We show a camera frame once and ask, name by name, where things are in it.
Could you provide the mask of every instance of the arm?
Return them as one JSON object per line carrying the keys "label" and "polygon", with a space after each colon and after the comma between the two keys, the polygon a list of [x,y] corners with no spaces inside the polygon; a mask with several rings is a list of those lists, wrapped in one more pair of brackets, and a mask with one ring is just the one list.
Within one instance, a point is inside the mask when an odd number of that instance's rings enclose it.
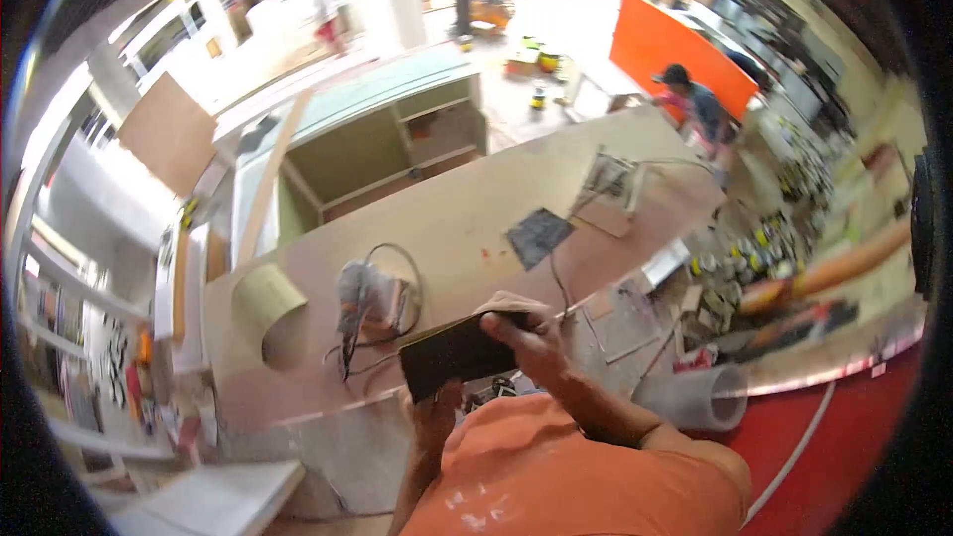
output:
{"label": "arm", "polygon": [[398,536],[407,526],[417,503],[427,487],[440,475],[443,445],[454,430],[457,416],[454,411],[463,403],[463,384],[451,381],[441,387],[435,397],[417,405],[411,402],[410,392],[401,398],[404,415],[413,424],[411,451],[407,457],[407,469],[400,482],[398,502],[387,536]]}
{"label": "arm", "polygon": [[751,477],[740,455],[717,443],[694,441],[657,414],[608,393],[569,363],[557,325],[542,312],[544,304],[499,295],[485,309],[521,306],[530,310],[533,333],[520,331],[492,313],[480,320],[481,328],[513,349],[520,370],[549,391],[589,437],[614,446],[673,451],[706,460],[725,472],[747,502]]}
{"label": "arm", "polygon": [[673,451],[705,460],[735,483],[747,506],[751,473],[745,460],[732,449],[691,439],[654,412],[606,392],[572,368],[567,367],[551,386],[544,387],[590,438],[614,446]]}
{"label": "arm", "polygon": [[398,536],[400,530],[404,530],[420,497],[439,473],[440,455],[421,450],[416,444],[412,445],[407,458],[407,470],[404,471],[404,478],[400,482],[394,518],[391,519],[387,536]]}
{"label": "arm", "polygon": [[721,108],[721,114],[719,115],[718,121],[718,136],[715,137],[715,145],[721,144],[725,137],[728,136],[728,130],[731,128],[731,117],[728,116],[728,111],[723,107]]}

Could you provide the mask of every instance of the cardboard tube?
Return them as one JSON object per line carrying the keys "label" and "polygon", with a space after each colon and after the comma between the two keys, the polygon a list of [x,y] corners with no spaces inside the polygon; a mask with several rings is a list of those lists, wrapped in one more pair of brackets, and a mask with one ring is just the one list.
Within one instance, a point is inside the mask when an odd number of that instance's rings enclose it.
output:
{"label": "cardboard tube", "polygon": [[750,315],[798,298],[816,294],[843,281],[864,275],[910,242],[910,217],[894,221],[873,239],[850,251],[806,269],[788,280],[760,281],[745,289],[738,313]]}

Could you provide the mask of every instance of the circular cutout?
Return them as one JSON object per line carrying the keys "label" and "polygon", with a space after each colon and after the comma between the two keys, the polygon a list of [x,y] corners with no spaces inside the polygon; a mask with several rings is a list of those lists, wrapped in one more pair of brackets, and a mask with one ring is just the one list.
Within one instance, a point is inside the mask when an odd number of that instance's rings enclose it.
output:
{"label": "circular cutout", "polygon": [[268,328],[261,340],[261,360],[272,370],[291,370],[308,354],[307,306],[298,306]]}

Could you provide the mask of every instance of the wooden strip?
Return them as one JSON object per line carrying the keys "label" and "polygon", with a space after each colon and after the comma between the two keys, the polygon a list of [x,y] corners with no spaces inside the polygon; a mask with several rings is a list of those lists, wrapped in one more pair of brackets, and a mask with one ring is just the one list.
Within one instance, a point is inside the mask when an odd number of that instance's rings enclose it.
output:
{"label": "wooden strip", "polygon": [[252,210],[248,214],[248,222],[245,223],[245,232],[242,234],[241,242],[238,247],[238,260],[236,266],[241,266],[255,256],[255,247],[258,244],[258,235],[261,234],[261,227],[265,223],[265,214],[268,213],[268,204],[272,196],[272,185],[274,177],[281,167],[281,161],[284,160],[285,151],[288,148],[288,142],[291,140],[294,129],[301,121],[301,115],[304,113],[304,107],[311,101],[313,90],[305,89],[294,100],[292,111],[285,119],[285,125],[281,127],[281,132],[274,140],[274,149],[268,155],[268,163],[265,164],[265,171],[261,174],[261,182],[255,192],[255,198],[252,199]]}
{"label": "wooden strip", "polygon": [[173,333],[175,343],[182,344],[185,338],[185,269],[189,257],[189,232],[181,226],[175,237],[173,261]]}
{"label": "wooden strip", "polygon": [[86,359],[86,352],[83,350],[83,346],[79,345],[78,343],[74,343],[63,336],[58,335],[47,328],[44,328],[42,325],[27,317],[26,315],[20,316],[20,323],[24,328],[27,328],[35,333],[36,337],[42,339],[54,348],[57,348],[72,356],[76,356],[79,359]]}

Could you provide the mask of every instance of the white panel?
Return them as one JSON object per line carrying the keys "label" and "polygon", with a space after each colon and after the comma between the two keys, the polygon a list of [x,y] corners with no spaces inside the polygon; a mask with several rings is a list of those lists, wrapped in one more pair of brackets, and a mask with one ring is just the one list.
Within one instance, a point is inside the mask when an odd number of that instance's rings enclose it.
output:
{"label": "white panel", "polygon": [[421,0],[351,0],[368,38],[383,56],[426,43]]}

